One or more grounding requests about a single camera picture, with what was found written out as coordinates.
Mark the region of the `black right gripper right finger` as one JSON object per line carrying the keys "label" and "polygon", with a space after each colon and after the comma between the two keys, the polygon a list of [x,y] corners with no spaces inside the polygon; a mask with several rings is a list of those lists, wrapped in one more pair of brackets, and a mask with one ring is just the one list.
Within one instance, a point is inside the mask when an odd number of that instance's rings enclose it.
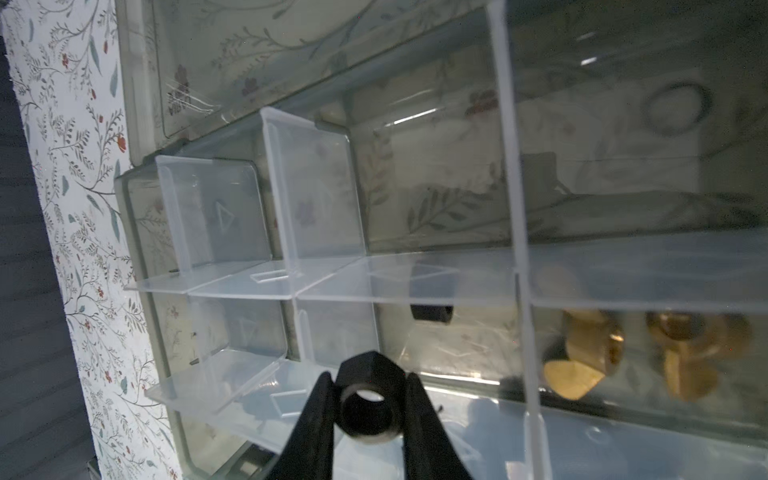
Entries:
{"label": "black right gripper right finger", "polygon": [[408,480],[472,479],[415,373],[406,376],[402,427]]}

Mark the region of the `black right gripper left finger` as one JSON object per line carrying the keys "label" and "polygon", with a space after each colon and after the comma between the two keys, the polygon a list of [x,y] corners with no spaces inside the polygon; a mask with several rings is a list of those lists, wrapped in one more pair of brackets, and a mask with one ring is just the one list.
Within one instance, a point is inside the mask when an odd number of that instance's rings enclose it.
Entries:
{"label": "black right gripper left finger", "polygon": [[337,410],[337,388],[331,374],[323,372],[285,447],[264,479],[332,479]]}

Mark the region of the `black hex nut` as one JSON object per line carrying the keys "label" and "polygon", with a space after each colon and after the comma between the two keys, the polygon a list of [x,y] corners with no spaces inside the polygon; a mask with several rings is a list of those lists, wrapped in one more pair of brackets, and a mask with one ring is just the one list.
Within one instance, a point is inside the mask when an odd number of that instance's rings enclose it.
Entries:
{"label": "black hex nut", "polygon": [[424,263],[412,267],[409,279],[410,310],[414,320],[449,324],[454,306],[454,275],[446,268]]}
{"label": "black hex nut", "polygon": [[337,425],[368,444],[388,442],[402,431],[405,372],[388,357],[369,351],[341,363]]}

